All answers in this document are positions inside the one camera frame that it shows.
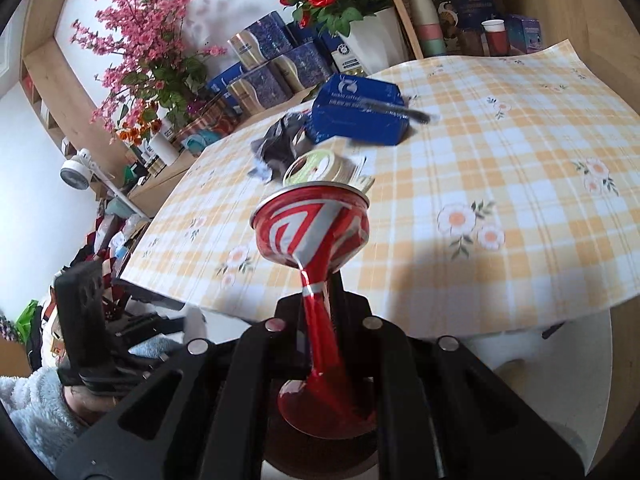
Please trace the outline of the person's left hand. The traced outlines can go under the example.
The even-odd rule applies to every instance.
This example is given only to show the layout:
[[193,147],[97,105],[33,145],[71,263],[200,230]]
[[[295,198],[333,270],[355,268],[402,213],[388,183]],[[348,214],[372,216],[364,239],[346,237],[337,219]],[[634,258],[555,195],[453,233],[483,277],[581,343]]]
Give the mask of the person's left hand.
[[63,399],[81,426],[90,427],[119,404],[117,396],[96,396],[84,386],[64,386]]

